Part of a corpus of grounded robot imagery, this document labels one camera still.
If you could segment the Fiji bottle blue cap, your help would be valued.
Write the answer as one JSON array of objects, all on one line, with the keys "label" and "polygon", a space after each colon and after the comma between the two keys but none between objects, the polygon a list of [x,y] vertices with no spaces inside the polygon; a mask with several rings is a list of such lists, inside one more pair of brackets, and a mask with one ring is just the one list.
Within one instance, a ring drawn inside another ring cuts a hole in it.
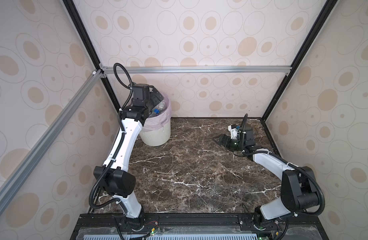
[{"label": "Fiji bottle blue cap", "polygon": [[161,111],[159,109],[153,109],[152,113],[150,114],[151,118],[157,117]]}]

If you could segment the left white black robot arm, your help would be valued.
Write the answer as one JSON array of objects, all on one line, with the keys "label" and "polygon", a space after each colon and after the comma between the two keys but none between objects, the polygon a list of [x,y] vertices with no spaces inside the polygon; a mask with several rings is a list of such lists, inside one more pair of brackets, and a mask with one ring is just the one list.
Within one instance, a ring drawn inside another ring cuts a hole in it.
[{"label": "left white black robot arm", "polygon": [[118,114],[120,130],[114,145],[103,165],[94,169],[96,183],[89,195],[89,205],[100,209],[117,203],[127,218],[137,219],[143,208],[134,192],[136,177],[128,172],[130,157],[146,119],[164,97],[147,84],[136,84],[132,90],[132,104]]}]

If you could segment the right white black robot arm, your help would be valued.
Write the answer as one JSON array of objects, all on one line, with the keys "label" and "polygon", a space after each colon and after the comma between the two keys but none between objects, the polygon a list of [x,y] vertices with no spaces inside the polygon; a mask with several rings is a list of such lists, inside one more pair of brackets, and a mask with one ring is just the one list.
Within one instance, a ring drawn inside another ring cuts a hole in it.
[{"label": "right white black robot arm", "polygon": [[311,168],[299,167],[257,145],[253,129],[245,122],[230,125],[228,130],[229,135],[218,135],[213,141],[235,156],[261,165],[281,180],[280,197],[256,208],[254,220],[257,223],[299,214],[319,216],[324,211],[325,196]]}]

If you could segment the clear bottle green band cap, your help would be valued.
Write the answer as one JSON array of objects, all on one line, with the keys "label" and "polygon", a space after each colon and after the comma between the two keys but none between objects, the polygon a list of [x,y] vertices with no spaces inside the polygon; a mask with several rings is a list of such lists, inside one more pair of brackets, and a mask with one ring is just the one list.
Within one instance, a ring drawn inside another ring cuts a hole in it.
[{"label": "clear bottle green band cap", "polygon": [[157,110],[159,112],[163,112],[165,109],[167,108],[167,104],[164,101],[161,101],[158,105],[157,105]]}]

